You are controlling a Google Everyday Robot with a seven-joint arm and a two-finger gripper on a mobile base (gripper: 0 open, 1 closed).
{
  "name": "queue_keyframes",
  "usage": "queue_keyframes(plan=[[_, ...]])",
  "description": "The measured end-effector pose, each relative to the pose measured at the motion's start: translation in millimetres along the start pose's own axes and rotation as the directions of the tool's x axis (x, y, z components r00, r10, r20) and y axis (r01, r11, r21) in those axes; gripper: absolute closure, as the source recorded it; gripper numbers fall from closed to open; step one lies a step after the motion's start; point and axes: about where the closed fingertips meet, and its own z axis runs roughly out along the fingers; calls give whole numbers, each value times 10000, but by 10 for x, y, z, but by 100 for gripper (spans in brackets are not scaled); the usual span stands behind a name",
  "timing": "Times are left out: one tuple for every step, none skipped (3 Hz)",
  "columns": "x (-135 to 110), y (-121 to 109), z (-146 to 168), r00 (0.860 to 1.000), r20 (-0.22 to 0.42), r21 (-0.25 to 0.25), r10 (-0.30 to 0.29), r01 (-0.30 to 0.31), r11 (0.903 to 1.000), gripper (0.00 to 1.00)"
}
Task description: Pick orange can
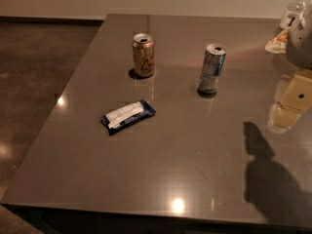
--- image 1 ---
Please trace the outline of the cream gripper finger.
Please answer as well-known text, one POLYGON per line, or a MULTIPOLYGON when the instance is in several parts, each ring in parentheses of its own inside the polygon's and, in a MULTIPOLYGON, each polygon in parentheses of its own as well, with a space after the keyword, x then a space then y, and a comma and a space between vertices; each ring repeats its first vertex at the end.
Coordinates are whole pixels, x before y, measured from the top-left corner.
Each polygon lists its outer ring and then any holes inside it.
POLYGON ((276 37, 271 39, 264 50, 272 54, 284 54, 287 51, 288 35, 291 28, 288 26, 282 30, 276 37))
POLYGON ((283 75, 274 99, 267 129, 274 134, 283 134, 312 106, 312 70, 300 70, 292 76, 283 75))

